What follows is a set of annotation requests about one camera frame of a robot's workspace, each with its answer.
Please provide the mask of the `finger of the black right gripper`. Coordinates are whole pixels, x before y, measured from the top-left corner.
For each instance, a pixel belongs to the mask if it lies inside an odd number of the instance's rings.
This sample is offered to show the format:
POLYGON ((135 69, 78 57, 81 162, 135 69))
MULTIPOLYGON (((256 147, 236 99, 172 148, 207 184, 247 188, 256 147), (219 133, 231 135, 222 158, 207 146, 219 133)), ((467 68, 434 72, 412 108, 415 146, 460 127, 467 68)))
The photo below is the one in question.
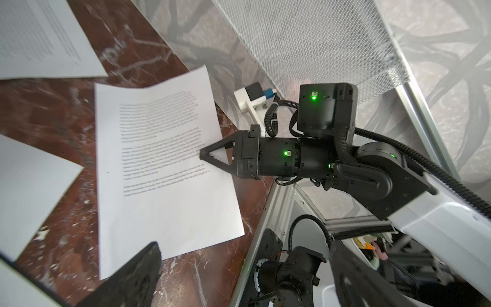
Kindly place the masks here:
POLYGON ((248 163, 244 159, 235 159, 231 164, 226 164, 207 153, 201 153, 200 159, 210 163, 218 169, 242 179, 248 179, 248 163))
POLYGON ((241 159, 243 157, 243 142, 248 137, 248 131, 238 131, 225 139, 217 141, 199 151, 199 158, 206 159, 211 156, 211 153, 224 148, 232 149, 232 154, 235 158, 241 159))

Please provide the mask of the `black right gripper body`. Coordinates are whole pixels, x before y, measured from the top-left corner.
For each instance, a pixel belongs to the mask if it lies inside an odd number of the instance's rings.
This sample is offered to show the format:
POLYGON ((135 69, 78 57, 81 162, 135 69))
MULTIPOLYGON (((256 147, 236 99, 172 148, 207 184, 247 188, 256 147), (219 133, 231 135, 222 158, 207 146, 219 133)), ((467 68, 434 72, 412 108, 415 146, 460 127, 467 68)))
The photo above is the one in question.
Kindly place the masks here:
POLYGON ((325 179, 338 155, 327 139, 262 138, 259 126, 235 133, 233 174, 243 179, 263 176, 325 179))

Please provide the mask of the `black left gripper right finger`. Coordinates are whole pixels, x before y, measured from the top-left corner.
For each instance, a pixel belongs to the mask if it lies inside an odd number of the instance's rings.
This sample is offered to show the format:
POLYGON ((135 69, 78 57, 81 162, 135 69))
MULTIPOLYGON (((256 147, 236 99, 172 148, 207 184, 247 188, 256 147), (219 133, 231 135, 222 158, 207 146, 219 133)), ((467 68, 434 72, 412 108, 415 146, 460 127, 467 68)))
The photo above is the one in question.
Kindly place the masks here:
POLYGON ((414 306, 343 243, 332 243, 329 262, 341 306, 414 306))

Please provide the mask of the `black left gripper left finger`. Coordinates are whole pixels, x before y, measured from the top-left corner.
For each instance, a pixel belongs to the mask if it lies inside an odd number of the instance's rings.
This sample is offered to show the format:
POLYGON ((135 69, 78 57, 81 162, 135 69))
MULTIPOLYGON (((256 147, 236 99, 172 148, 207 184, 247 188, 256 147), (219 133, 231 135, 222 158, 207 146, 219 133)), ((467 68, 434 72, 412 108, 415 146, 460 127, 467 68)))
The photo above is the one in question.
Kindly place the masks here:
POLYGON ((78 306, 151 306, 160 278, 161 251, 151 242, 78 306))

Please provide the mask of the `printed paper sheet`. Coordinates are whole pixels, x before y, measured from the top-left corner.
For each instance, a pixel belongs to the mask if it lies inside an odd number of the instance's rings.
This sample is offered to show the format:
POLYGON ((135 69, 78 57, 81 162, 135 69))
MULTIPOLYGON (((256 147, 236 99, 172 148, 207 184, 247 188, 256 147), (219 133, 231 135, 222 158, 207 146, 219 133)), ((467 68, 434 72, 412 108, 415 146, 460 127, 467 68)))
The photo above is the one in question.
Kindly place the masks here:
POLYGON ((1 253, 15 263, 82 170, 1 136, 1 253))
POLYGON ((1 1, 2 80, 106 76, 67 1, 1 1))
POLYGON ((168 259, 244 235, 230 174, 199 151, 222 139, 206 67, 148 88, 95 85, 99 276, 147 244, 168 259))

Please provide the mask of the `white black file folder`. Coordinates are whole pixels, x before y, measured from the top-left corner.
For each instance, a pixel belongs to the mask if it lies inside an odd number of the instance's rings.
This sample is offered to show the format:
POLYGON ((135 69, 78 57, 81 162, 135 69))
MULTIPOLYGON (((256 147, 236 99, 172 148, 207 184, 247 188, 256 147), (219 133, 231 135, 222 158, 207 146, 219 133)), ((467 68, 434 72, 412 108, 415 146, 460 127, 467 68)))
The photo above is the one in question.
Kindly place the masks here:
POLYGON ((1 306, 70 306, 1 253, 1 306))

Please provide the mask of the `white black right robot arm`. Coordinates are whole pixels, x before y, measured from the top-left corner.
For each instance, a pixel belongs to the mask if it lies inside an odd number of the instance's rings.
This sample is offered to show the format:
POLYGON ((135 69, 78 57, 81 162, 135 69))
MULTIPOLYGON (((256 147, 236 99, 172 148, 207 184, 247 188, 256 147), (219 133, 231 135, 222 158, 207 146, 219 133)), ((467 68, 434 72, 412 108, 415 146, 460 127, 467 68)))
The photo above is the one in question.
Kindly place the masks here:
MULTIPOLYGON (((298 103, 265 93, 266 99, 271 97, 265 128, 256 124, 240 130, 201 149, 199 158, 242 179, 272 176, 283 186, 309 179, 325 191, 343 191, 415 239, 490 300, 490 203, 413 148, 356 128, 354 84, 302 84, 298 103), (295 138, 276 138, 279 106, 296 109, 289 124, 295 138), (354 134, 374 142, 353 146, 354 134), (211 156, 219 148, 232 148, 230 165, 211 156)), ((329 261, 340 306, 411 306, 340 242, 349 233, 330 234, 317 217, 300 215, 290 227, 288 250, 277 252, 288 258, 256 258, 251 282, 258 294, 244 301, 244 293, 238 303, 251 306, 276 298, 282 306, 313 306, 313 287, 320 282, 316 273, 329 261), (302 220, 323 231, 329 260, 307 248, 293 248, 294 230, 302 220)))

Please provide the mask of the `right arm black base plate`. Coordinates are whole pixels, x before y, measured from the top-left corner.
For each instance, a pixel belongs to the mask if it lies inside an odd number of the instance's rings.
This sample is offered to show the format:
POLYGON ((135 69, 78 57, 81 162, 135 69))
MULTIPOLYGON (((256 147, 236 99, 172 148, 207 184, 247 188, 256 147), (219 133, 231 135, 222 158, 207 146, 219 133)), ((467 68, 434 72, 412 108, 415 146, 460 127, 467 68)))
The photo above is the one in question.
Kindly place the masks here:
POLYGON ((276 269, 283 251, 282 240, 269 228, 261 237, 258 251, 246 269, 246 284, 239 306, 269 306, 276 288, 276 269))

